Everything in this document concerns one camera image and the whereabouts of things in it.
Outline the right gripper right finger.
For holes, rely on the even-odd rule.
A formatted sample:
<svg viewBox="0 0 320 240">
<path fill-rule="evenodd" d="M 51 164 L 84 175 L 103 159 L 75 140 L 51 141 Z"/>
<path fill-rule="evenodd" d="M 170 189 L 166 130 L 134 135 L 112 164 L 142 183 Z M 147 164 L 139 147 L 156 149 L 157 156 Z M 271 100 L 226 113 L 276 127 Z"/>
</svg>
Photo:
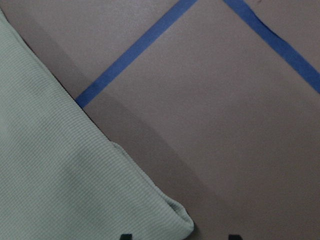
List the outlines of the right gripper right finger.
<svg viewBox="0 0 320 240">
<path fill-rule="evenodd" d="M 243 240 L 243 238 L 239 234 L 229 234 L 228 240 Z"/>
</svg>

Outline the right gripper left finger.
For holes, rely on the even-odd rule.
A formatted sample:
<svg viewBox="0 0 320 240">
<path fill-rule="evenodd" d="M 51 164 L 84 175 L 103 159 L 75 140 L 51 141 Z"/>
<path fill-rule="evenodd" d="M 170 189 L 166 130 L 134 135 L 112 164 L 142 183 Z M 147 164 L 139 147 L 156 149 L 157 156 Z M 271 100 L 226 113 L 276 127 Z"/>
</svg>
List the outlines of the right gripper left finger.
<svg viewBox="0 0 320 240">
<path fill-rule="evenodd" d="M 133 235 L 131 233 L 124 233 L 120 235 L 119 240 L 132 240 Z"/>
</svg>

